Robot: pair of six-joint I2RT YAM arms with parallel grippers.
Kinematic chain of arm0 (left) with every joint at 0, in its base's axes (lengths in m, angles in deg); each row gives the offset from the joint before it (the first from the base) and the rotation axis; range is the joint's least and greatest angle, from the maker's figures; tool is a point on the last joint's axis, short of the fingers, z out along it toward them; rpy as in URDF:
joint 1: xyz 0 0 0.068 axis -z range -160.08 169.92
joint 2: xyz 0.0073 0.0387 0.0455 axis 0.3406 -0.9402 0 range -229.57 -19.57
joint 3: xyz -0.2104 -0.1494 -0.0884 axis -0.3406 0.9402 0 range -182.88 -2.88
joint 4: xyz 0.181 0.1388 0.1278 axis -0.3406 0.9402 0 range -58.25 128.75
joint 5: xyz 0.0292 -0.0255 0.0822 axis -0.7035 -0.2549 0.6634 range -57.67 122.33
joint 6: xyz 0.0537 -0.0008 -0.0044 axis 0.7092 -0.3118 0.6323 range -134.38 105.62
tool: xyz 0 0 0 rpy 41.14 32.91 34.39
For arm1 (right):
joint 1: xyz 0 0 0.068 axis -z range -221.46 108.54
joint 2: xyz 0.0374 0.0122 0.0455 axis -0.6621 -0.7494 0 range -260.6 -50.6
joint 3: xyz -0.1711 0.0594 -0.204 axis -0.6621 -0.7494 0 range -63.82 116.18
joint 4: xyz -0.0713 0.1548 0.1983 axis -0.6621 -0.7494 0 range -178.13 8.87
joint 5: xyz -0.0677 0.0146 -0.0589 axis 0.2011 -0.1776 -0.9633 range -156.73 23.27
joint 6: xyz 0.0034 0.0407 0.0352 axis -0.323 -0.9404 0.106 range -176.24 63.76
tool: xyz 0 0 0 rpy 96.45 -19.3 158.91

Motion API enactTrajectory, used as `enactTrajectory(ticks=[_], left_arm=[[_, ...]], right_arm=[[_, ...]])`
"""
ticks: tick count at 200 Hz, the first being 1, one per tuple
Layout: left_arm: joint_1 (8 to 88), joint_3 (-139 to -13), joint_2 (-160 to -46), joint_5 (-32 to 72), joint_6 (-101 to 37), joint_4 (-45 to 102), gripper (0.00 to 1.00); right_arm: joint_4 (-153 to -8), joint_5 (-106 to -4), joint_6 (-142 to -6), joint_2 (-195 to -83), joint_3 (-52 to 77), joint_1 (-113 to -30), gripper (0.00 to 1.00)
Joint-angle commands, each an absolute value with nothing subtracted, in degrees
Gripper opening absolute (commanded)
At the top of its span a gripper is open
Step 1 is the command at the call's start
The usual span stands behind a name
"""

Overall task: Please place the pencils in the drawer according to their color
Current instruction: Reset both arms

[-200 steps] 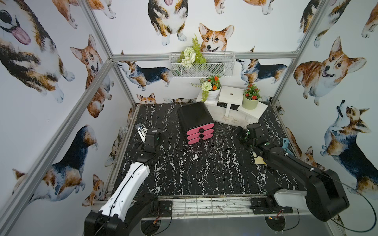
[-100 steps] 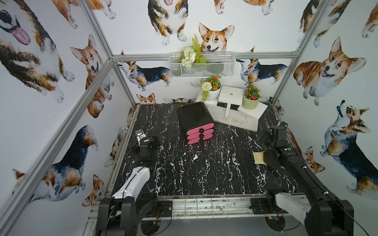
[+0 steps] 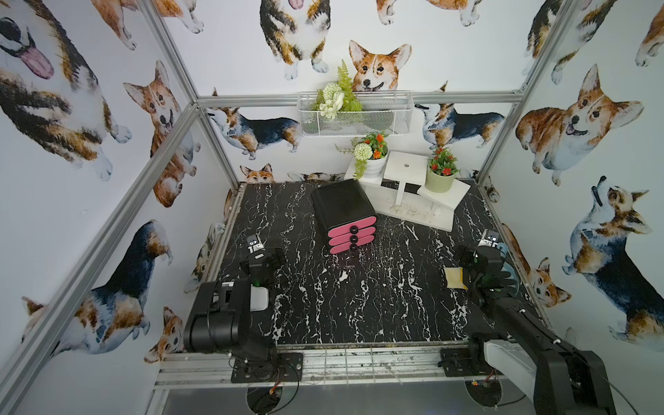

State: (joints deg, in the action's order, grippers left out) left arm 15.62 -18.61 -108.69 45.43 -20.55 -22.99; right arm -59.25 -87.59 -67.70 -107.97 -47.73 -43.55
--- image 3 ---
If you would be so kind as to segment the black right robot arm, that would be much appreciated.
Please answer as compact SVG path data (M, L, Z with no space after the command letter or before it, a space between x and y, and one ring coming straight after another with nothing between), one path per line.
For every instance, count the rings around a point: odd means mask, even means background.
M492 333L475 333L470 358L502 373L539 414L613 414L616 411L602 359L556 336L507 290L501 251L489 245L456 248L458 275L444 269L448 288L464 289L492 321Z

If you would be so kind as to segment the black drawer cabinet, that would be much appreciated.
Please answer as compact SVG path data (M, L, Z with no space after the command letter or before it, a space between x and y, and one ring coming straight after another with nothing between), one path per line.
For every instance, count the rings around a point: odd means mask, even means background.
M311 200L316 219L327 237L332 228L369 216L377 217L363 187L353 179L316 188Z

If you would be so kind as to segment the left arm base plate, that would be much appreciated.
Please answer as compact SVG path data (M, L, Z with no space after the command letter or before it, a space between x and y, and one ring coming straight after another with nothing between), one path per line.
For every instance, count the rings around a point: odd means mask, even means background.
M302 353L279 353L275 361L249 361L236 358L233 364L231 382L261 383L302 380L304 355Z

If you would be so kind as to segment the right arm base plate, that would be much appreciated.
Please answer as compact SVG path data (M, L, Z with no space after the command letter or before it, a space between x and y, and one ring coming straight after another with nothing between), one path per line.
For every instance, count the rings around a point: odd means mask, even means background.
M442 348L439 350L440 360L437 364L446 377L488 376L493 368L481 361L477 354L467 348Z

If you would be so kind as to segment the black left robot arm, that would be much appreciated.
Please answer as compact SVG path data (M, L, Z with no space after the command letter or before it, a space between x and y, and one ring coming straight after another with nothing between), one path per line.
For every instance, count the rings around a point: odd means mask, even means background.
M285 264L282 248L261 248L240 263L243 275L232 285L216 281L200 285L184 326L183 347L189 353L228 351L243 376L270 379L278 373L273 341L251 329L251 290L254 283L270 283Z

